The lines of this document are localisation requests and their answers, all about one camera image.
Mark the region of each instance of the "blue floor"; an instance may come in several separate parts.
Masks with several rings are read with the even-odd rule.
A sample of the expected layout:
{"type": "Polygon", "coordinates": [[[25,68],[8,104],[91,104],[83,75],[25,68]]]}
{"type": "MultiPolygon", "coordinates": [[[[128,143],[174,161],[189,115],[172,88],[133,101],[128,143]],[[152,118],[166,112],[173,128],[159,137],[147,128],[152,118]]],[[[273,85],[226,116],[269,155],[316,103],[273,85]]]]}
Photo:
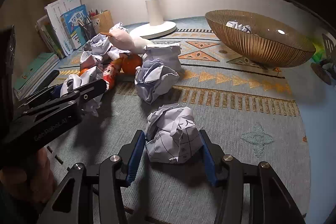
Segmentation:
{"type": "MultiPolygon", "coordinates": [[[[205,17],[172,21],[176,22],[178,29],[210,29],[205,17]]],[[[142,24],[126,28],[131,31],[142,24]]],[[[283,69],[283,75],[299,106],[309,144],[311,189],[305,221],[307,224],[322,224],[336,205],[336,89],[314,74],[310,61],[283,69]]]]}

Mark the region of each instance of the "pink plush toy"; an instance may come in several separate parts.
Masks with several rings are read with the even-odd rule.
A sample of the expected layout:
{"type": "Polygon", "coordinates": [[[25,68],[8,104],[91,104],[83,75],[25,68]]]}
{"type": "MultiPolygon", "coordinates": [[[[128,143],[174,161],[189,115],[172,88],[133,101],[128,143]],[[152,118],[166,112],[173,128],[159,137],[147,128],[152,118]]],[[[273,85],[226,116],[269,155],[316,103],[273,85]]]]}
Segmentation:
{"type": "Polygon", "coordinates": [[[124,51],[130,51],[133,54],[144,54],[145,46],[153,44],[150,40],[142,37],[131,37],[127,32],[121,29],[111,29],[108,33],[101,33],[109,36],[110,42],[116,48],[124,51]]]}

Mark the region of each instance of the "brown box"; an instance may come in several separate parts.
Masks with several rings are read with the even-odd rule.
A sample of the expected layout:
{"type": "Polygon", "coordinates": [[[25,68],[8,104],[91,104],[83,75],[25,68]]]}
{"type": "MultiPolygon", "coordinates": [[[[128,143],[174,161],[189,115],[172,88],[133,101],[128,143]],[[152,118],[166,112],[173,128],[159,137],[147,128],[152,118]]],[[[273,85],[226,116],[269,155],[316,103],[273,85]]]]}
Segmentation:
{"type": "Polygon", "coordinates": [[[114,26],[109,10],[91,17],[91,20],[96,33],[108,32],[114,26]]]}

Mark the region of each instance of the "blue gripper pad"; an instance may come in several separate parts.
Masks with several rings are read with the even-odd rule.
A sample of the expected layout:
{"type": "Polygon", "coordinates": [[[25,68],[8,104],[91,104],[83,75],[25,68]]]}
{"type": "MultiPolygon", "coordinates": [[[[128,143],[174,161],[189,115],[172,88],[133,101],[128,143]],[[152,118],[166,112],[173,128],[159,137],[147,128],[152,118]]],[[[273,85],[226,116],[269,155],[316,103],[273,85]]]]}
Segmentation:
{"type": "Polygon", "coordinates": [[[199,135],[201,136],[201,140],[203,143],[202,156],[203,156],[204,170],[207,175],[208,181],[211,183],[212,186],[216,187],[219,182],[216,177],[216,165],[210,154],[209,148],[206,142],[204,141],[202,134],[200,133],[199,135]]]}
{"type": "Polygon", "coordinates": [[[133,153],[131,155],[131,159],[128,164],[128,172],[126,177],[126,182],[130,185],[137,175],[137,171],[139,168],[140,160],[142,157],[143,149],[145,147],[145,133],[141,131],[141,134],[138,138],[138,141],[135,145],[133,153]]]}

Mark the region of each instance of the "bowl rim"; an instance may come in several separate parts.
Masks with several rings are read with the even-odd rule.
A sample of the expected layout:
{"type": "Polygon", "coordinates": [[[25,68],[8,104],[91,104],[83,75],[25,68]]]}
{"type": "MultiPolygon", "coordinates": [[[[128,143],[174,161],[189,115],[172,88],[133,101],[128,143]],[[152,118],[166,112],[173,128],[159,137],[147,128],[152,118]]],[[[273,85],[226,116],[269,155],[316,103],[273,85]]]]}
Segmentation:
{"type": "MultiPolygon", "coordinates": [[[[207,17],[207,14],[209,14],[209,13],[211,13],[211,12],[215,12],[215,11],[238,11],[238,12],[247,12],[247,11],[242,11],[242,10],[222,9],[222,10],[213,10],[213,11],[209,11],[209,12],[206,12],[206,13],[205,13],[205,18],[206,18],[207,20],[210,20],[210,21],[215,22],[215,23],[220,24],[220,25],[223,25],[223,24],[222,24],[222,23],[219,23],[219,22],[216,22],[216,21],[213,21],[212,19],[210,19],[210,18],[207,17]]],[[[268,38],[266,38],[266,37],[262,37],[262,36],[257,35],[257,34],[246,33],[246,32],[244,32],[244,33],[245,33],[245,34],[248,34],[248,35],[256,35],[256,36],[259,36],[259,37],[261,37],[261,38],[263,38],[263,39],[267,39],[267,40],[270,40],[270,41],[274,41],[274,42],[276,42],[276,43],[279,43],[279,44],[284,45],[284,46],[286,46],[286,47],[293,48],[293,49],[298,50],[298,51],[302,51],[302,52],[316,52],[316,49],[315,49],[315,51],[306,51],[306,50],[302,50],[302,49],[300,49],[300,48],[295,48],[295,47],[293,47],[293,46],[289,46],[289,45],[283,44],[283,43],[281,43],[281,42],[279,42],[279,41],[276,41],[276,40],[271,40],[271,39],[268,39],[268,38]]]]}

